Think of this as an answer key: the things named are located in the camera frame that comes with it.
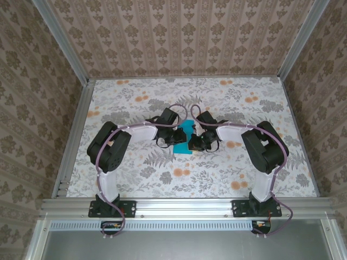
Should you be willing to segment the aluminium frame post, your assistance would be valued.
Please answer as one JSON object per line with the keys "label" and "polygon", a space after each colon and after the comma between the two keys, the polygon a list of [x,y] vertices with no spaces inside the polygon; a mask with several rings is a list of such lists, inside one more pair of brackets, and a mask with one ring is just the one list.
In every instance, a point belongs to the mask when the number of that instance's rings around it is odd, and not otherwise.
{"label": "aluminium frame post", "polygon": [[75,75],[85,87],[88,84],[89,76],[80,62],[76,51],[71,45],[67,34],[64,32],[63,26],[56,18],[52,8],[49,6],[47,0],[32,0],[40,15],[48,26],[51,34],[54,36],[64,56],[69,62],[71,68],[74,70]]}
{"label": "aluminium frame post", "polygon": [[309,13],[307,14],[291,48],[288,51],[286,58],[279,69],[278,77],[281,81],[284,81],[285,78],[287,78],[328,3],[329,0],[315,0],[312,4]]}

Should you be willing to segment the wide aluminium frame rail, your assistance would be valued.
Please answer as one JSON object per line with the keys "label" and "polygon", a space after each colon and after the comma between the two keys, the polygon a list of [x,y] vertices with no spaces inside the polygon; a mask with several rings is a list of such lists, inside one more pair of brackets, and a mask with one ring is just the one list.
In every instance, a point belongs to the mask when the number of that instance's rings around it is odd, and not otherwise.
{"label": "wide aluminium frame rail", "polygon": [[[88,220],[93,198],[63,197],[45,199],[39,219]],[[135,198],[135,219],[223,220],[233,219],[232,198]],[[279,198],[290,207],[293,219],[332,219],[334,210],[328,198]]]}

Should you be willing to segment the grey metal panel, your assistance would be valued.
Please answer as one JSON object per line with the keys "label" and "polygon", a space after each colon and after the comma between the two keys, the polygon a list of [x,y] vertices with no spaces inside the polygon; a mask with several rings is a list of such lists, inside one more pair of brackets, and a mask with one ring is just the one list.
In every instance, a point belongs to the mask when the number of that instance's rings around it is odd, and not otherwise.
{"label": "grey metal panel", "polygon": [[25,260],[347,260],[334,220],[294,220],[263,238],[249,231],[55,231],[37,222]]}

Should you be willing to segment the aluminium side rail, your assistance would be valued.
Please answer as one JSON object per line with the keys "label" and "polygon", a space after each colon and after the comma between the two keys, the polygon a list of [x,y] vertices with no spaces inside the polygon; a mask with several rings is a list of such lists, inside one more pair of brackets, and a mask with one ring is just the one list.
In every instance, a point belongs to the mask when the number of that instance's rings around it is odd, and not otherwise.
{"label": "aluminium side rail", "polygon": [[301,136],[301,133],[300,133],[300,130],[299,130],[296,118],[295,118],[295,114],[294,114],[294,111],[293,111],[293,108],[292,108],[292,104],[290,102],[287,90],[285,88],[285,84],[284,84],[283,80],[280,77],[279,77],[279,80],[281,82],[282,88],[284,90],[284,94],[285,94],[287,102],[288,102],[288,107],[290,109],[291,116],[292,116],[292,119],[293,119],[293,122],[294,122],[294,125],[295,125],[295,129],[296,129],[297,134],[298,134],[298,139],[300,141],[300,145],[301,145],[301,148],[303,150],[303,154],[304,154],[304,157],[305,157],[305,161],[306,161],[307,167],[309,169],[309,174],[310,174],[313,186],[314,186],[314,190],[315,190],[316,196],[320,197],[320,192],[319,192],[319,189],[318,189],[318,186],[317,186],[317,182],[315,180],[315,177],[314,177],[314,174],[313,174],[313,171],[312,171],[312,167],[311,167],[311,164],[310,164],[310,161],[309,161],[309,157],[308,157],[307,151],[305,149],[305,145],[304,145],[304,142],[303,142],[303,139],[302,139],[302,136]]}
{"label": "aluminium side rail", "polygon": [[95,81],[88,80],[83,87],[80,100],[76,109],[70,134],[61,160],[61,165],[56,177],[55,185],[52,191],[52,198],[66,197],[73,173],[76,156],[83,133],[83,128],[88,114],[88,109],[92,100]]}

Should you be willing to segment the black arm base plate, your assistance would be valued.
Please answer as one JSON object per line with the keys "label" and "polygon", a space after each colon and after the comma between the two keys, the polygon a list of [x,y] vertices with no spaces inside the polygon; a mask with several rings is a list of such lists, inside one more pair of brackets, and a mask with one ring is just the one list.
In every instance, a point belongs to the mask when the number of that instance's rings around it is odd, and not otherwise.
{"label": "black arm base plate", "polygon": [[[121,200],[117,208],[125,218],[134,218],[136,215],[135,200]],[[88,216],[89,218],[121,218],[121,214],[113,206],[102,200],[91,201]]]}
{"label": "black arm base plate", "polygon": [[281,217],[282,211],[279,203],[273,199],[260,203],[257,200],[233,200],[232,210],[234,217]]}

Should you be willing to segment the floral tablecloth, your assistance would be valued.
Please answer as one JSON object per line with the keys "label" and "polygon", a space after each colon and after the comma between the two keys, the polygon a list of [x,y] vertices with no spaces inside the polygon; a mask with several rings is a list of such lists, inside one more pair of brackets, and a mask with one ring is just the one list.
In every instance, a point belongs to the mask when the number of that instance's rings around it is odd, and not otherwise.
{"label": "floral tablecloth", "polygon": [[[316,197],[281,82],[277,78],[95,80],[92,100],[67,191],[68,197],[94,197],[97,173],[87,147],[108,121],[128,125],[160,115],[172,106],[180,116],[197,109],[216,120],[257,125],[270,122],[289,149],[278,173],[278,197]],[[174,154],[154,141],[129,145],[116,171],[122,197],[246,197],[255,183],[245,146],[227,141],[218,151]]]}

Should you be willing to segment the thin aluminium rail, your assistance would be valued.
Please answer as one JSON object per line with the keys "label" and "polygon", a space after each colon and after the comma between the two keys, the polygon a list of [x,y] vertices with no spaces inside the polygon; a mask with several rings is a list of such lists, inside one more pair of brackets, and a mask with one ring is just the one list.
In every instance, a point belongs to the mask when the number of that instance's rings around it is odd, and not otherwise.
{"label": "thin aluminium rail", "polygon": [[144,79],[236,79],[236,78],[255,78],[255,79],[261,79],[261,78],[277,78],[281,79],[277,75],[190,75],[190,76],[142,76],[142,77],[91,77],[88,79],[88,81],[95,81],[95,80],[144,80]]}

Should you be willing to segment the small black control board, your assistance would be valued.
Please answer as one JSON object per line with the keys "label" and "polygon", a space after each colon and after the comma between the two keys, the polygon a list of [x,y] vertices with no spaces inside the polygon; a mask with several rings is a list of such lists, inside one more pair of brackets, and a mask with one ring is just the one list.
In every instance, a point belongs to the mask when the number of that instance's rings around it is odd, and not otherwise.
{"label": "small black control board", "polygon": [[123,221],[104,221],[100,224],[104,236],[114,237],[123,229]]}
{"label": "small black control board", "polygon": [[252,233],[256,235],[266,235],[271,230],[270,220],[255,220],[252,221]]}

